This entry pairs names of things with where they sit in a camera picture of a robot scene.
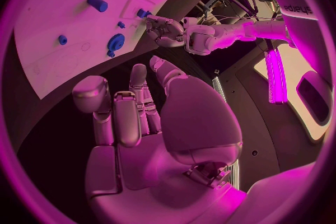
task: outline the robotic arm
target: robotic arm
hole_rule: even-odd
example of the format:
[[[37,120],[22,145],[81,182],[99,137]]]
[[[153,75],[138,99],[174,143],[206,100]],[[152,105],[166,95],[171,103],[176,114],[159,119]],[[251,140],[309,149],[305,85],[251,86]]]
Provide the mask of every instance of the robotic arm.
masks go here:
[[[159,46],[185,45],[185,50],[198,55],[208,55],[215,49],[231,46],[236,40],[254,41],[257,38],[281,39],[290,44],[284,21],[256,21],[242,19],[232,25],[198,25],[196,18],[186,17],[182,26],[171,19],[148,15],[147,33]]]

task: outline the pink light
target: pink light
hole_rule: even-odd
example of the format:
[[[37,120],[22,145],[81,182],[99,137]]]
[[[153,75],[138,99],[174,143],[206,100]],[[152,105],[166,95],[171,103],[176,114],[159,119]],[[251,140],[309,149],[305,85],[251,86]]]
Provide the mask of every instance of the pink light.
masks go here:
[[[269,102],[273,104],[287,102],[286,78],[278,49],[265,53],[265,61],[268,75]]]

